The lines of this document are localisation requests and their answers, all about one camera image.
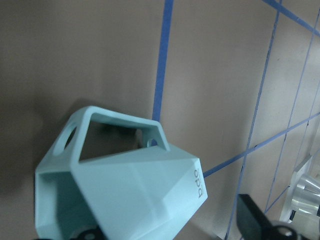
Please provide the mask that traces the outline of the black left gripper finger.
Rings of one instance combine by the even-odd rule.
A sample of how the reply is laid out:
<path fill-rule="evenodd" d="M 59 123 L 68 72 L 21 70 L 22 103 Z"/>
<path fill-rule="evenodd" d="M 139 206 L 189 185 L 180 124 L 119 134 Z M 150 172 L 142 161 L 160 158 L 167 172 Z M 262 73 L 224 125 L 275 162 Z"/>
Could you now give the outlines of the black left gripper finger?
<path fill-rule="evenodd" d="M 244 240 L 276 240 L 274 226 L 248 194 L 238 194 L 236 225 Z"/>

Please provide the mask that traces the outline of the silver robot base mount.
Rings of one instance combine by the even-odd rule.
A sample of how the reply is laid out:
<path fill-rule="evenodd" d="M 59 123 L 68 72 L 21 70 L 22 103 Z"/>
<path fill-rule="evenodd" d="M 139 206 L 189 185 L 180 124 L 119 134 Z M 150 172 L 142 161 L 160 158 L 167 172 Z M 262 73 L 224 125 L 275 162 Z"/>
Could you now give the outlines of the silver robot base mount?
<path fill-rule="evenodd" d="M 292 222 L 297 213 L 320 216 L 320 181 L 309 174 L 312 160 L 308 155 L 293 170 L 280 214 L 282 222 Z"/>

